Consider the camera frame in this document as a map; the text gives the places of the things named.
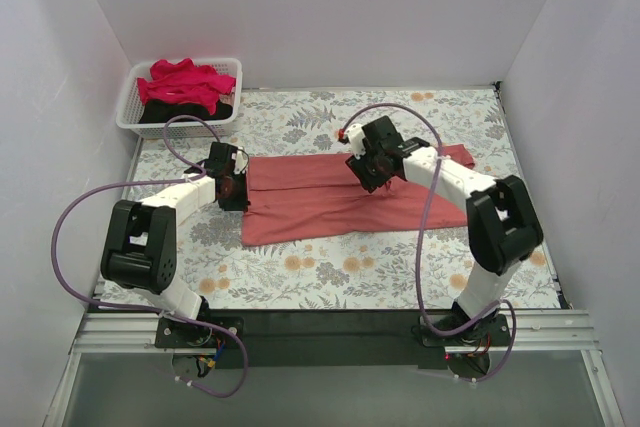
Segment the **red cloth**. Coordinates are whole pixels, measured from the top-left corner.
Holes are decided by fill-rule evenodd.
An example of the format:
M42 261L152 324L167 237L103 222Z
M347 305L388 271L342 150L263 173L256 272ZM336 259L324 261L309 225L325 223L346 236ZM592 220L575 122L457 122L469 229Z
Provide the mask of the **red cloth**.
M475 164L463 145L444 153L466 167ZM348 232L417 230L428 189L394 178L369 194L345 165L349 154L252 157L251 205L242 222L242 243L264 245ZM427 228L460 227L466 213L439 195Z
M191 59L177 64L159 60L151 66L151 78L138 78L138 93L143 104L151 99L169 104L200 104L211 115L216 113L220 94L229 95L236 79L220 75L212 65L194 65Z

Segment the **laundry basket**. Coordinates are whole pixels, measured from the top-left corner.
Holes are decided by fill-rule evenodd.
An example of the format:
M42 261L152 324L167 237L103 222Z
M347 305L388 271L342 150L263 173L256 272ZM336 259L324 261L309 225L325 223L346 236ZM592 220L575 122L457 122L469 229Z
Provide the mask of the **laundry basket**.
M193 59L195 65L213 65L220 74L228 74L235 77L236 86L231 93L231 101L228 102L233 111L231 117L224 120L209 120L207 124L211 125L216 134L220 136L231 135L235 130L236 118L240 109L240 93L242 91L242 65L237 59L231 58L213 58L213 59ZM144 139L162 138L162 129L164 124L139 124L139 120L144 112L144 105L140 101L138 95L138 85L136 79L144 77L151 80L149 69L154 62L142 62L137 64L129 72L129 77L122 88L120 98L118 99L118 111L116 115L116 124L118 127L134 131ZM198 122L175 122L169 126L168 135L170 138L177 137L206 137L211 135L209 130Z

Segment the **floral tablecloth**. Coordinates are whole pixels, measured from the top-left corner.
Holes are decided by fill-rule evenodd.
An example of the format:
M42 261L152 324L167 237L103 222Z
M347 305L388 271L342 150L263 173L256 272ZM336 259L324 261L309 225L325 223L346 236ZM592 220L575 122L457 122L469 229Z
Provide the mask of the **floral tablecloth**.
M492 90L244 92L237 133L222 139L252 156L344 152L337 131L359 108L377 102L413 107L430 119L447 144L462 143L476 169L498 177L517 174L503 118ZM381 108L359 121L390 114L405 137L431 136L415 118ZM173 141L198 161L208 155L208 138ZM162 140L144 142L135 180L178 177L184 166ZM140 199L161 188L134 188ZM348 235L243 247L242 214L203 208L178 229L178 274L213 308L405 309L417 306L414 287L416 232ZM467 282L472 256L466 228L427 231L422 255L425 303L449 308ZM515 274L506 295L517 307L557 308L547 260L536 252ZM106 282L102 298L145 303Z

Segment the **cable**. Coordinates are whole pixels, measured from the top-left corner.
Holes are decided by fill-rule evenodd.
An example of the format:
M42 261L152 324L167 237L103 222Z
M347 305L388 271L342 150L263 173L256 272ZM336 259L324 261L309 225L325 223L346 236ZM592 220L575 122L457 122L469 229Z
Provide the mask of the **cable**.
M191 347L202 347L203 345L205 345L207 342L211 340L212 336L213 336L213 330L209 329L209 336L205 340L203 340L199 344L194 344L191 342L187 342L187 344L189 344Z
M363 113L365 113L365 112L367 112L367 111L369 111L371 109L376 109L376 108L379 108L379 107L393 107L393 108L396 108L396 109L404 110L405 112L409 112L410 114L414 115L423 124L425 124L427 126L427 128L431 131L431 133L435 137L436 143L438 144L437 149L436 149L438 151L438 158L436 160L436 167L435 167L435 170L433 172L433 180L431 181L431 186L429 187L429 194L427 195L427 200L425 202L424 209L422 211L422 218L420 220L420 229L418 230L418 241L417 241L417 245L416 245L416 261L415 261L416 297L417 297L417 300L418 300L418 307L420 309L420 315L422 315L422 318L424 319L424 322L425 322L426 326L429 328L429 330L431 330L431 332L433 332L435 335L437 335L439 337L452 337L452 336L457 335L457 334L459 334L461 332L464 332L469 327L472 327L473 325L475 325L479 320L483 319L486 314L488 314L492 310L495 310L495 308L498 307L501 302L506 303L507 306L509 307L509 309L511 310L511 317L513 319L513 327L512 327L512 335L511 335L511 341L510 341L509 347L507 348L507 351L506 351L503 359L496 366L496 368L493 371L491 371L489 374L487 374L485 377L482 377L482 380L486 380L488 378L491 378L498 371L500 371L502 366L504 366L504 363L506 362L506 360L509 358L509 355L511 354L511 349L513 348L513 342L514 342L515 336L516 336L515 311L513 310L513 306L506 299L503 299L501 301L496 300L494 302L491 302L484 309L482 309L482 311L480 311L480 313L478 315L476 315L475 317L472 317L471 319L469 319L469 321L465 322L460 327L457 327L457 328L452 329L452 330L440 330L440 329L436 328L431 323L431 321L429 320L429 316L427 315L427 311L425 309L425 306L424 306L424 299L422 298L422 283L421 283L421 276L420 276L420 268L421 268L421 261L422 261L422 245L423 245L423 242L424 242L425 227L426 227L426 224L427 224L427 218L429 217L429 212L431 211L431 204L433 203L433 199L435 197L436 186L438 184L438 177L440 176L440 169L442 168L442 150L443 150L442 139L440 138L440 135L436 131L435 127L425 117L423 117L421 114L419 114L418 112L416 112L415 110L413 110L410 107L407 107L407 106L402 105L402 104L396 104L396 103L393 103L393 102L382 102L382 103L378 103L378 104L372 104L372 105L369 105L367 107L364 107L364 108L360 109L358 112L353 114L345 122L344 126L342 127L342 131L343 132L346 131L347 127L349 127L349 124L351 124L351 122L353 122L357 117L359 117Z
M476 354L478 353L478 351L480 350L480 347L482 347L482 339L480 339L480 342L478 342L478 345L476 346L476 349L472 352L467 352L466 356L467 357L475 357Z
M460 377L458 375L455 376L451 376L448 374L440 374L438 372L429 372L429 371L424 371L424 370L413 370L414 373L419 374L419 375L426 375L427 377L436 377L438 379L446 379L446 380L462 380L464 382L469 382L472 384L475 383L479 383L479 382L485 382L493 377L495 377L498 372L500 372L505 364L507 363L507 361L509 360L509 357L511 356L511 351L513 350L513 344L515 343L516 340L516 329L517 329L517 319L516 319L516 311L513 308L513 305L511 304L511 302L509 302L507 299L502 299L500 301L501 303L504 303L507 305L509 312L511 314L511 338L509 339L509 344L507 345L507 350L505 351L504 355L502 356L502 359L500 359L500 362L498 362L498 365L496 365L493 370L491 370L490 372L488 372L486 375L479 377L479 378L475 378L475 377Z
M487 352L489 352L489 347L491 347L491 334L487 334L487 346L484 348L484 350L482 351L482 353L478 354L478 355L484 355Z
M199 359L198 357L194 357L194 359L196 359L196 368L198 369L198 378L200 378L200 379L201 379L201 378L203 378L205 375L207 375L207 373L206 373L206 371L205 371L205 372L203 372L203 371L200 369L200 359Z
M204 125L209 130L211 135L218 142L220 142L220 139L219 139L218 135L215 133L215 131L213 130L213 128L209 124L204 122L202 119L199 119L197 117L193 117L191 115L178 115L178 116L173 117L172 119L170 119L164 125L164 128L162 130L162 138L164 139L164 143L167 146L167 149L169 149L169 151L176 158L178 158L179 160L181 160L185 164L189 165L190 167L195 167L196 169L198 169L198 171L200 173L198 175L196 175L195 177L191 177L189 180L191 180L191 181L199 180L199 179L203 178L204 176L206 176L206 172L205 172L204 168L202 168L199 165L197 165L197 164L185 159L182 155L180 155L178 152L176 152L174 147L169 142L167 128L171 124L173 124L174 122L177 122L178 120L181 120L181 119L189 119L189 120L201 123L202 125ZM60 215L60 218L56 222L56 225L55 225L55 227L53 229L53 234L51 236L51 265L53 267L53 273L55 274L56 279L58 280L58 282L60 283L62 288L64 290L66 290L67 293L69 293L70 295L75 297L76 299L78 299L78 300L80 300L82 302L86 302L87 304L95 305L97 307L107 307L107 308L110 308L110 309L124 309L124 310L142 310L142 311L145 311L145 312L152 312L152 313L155 313L155 314L163 314L162 309L159 309L158 307L152 307L152 306L148 306L148 305L118 304L118 303L113 303L113 302L103 302L101 300L96 300L96 299L93 299L93 298L88 297L86 295L83 295L82 293L80 293L77 290L75 290L66 281L66 279L62 275L62 271L60 269L60 264L58 262L58 237L60 236L60 230L62 229L62 224L64 223L65 219L69 216L71 211L80 202L82 202L83 200L88 199L92 195L98 194L100 192L105 192L105 191L111 190L111 189L120 189L120 188L123 188L123 187L136 187L136 186L146 186L146 185L172 185L172 184L182 184L184 182L187 182L187 180L186 179L172 179L172 180L143 180L143 181L135 181L135 182L115 182L113 184L108 184L108 185L103 185L101 187L96 187L95 189L92 189L92 190L90 190L88 192L85 192L80 197L78 197L73 202L71 202L67 206L67 208L64 209L62 214ZM195 387L196 389L201 390L202 392L205 392L206 394L209 394L209 395L211 395L213 397L217 397L217 398L231 397L238 390L240 390L240 388L244 384L244 381L245 381L245 379L247 377L247 374L248 374L248 371L249 371L249 357L247 355L247 350L246 350L244 344L238 338L237 335L235 335L234 333L232 333L229 330L225 329L224 327L220 327L219 325L210 324L208 322L201 322L199 320L189 319L189 318L183 317L181 315L172 314L170 316L169 315L165 315L165 317L167 317L169 319L172 319L172 320L179 321L179 322L186 322L186 323L191 324L191 325L196 325L198 327L204 327L206 329L211 329L214 332L219 332L219 333L221 333L223 335L226 335L227 337L231 338L231 340L233 340L238 345L238 347L239 347L239 349L240 349L240 351L242 353L242 359L243 359L242 375L240 377L240 380L236 384L236 386L233 389L231 389L230 391L228 391L228 392L222 392L222 393L216 392L214 390L209 389L208 387L206 387L204 385L199 385L199 384L197 384L195 382L191 382L189 379L185 379L183 377L178 376L177 378L179 378L179 380L181 380L182 382L185 382L185 383L191 382L190 385L192 387Z
M216 352L216 355L213 356L213 361L217 362L218 359L220 358L220 355L222 354L222 351L224 350L224 345L225 343L223 342L222 345L220 347L218 347L218 351Z
M240 147L236 147L236 148L244 154L245 159L247 160L247 163L245 164L244 168L240 172L241 174L244 174L247 172L247 169L249 168L249 161L251 160L251 156L247 154L247 152L243 148L240 148Z

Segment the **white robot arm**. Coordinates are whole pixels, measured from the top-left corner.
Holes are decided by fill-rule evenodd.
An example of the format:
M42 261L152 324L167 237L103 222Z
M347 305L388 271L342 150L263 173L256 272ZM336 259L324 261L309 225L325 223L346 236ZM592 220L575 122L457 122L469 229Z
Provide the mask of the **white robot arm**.
M438 151L422 139L404 141L389 117L351 125L341 142L353 156L347 165L369 192L391 177L430 187ZM522 260L542 243L540 223L521 179L495 179L443 158L436 193L467 213L475 263L453 306L459 324L499 300Z
M184 183L139 202L117 202L102 255L102 276L133 289L156 307L196 319L203 299L175 275L177 227L215 201L223 210L246 210L247 163L242 149L213 142L209 158L201 162L205 177L189 180L197 177L190 169Z

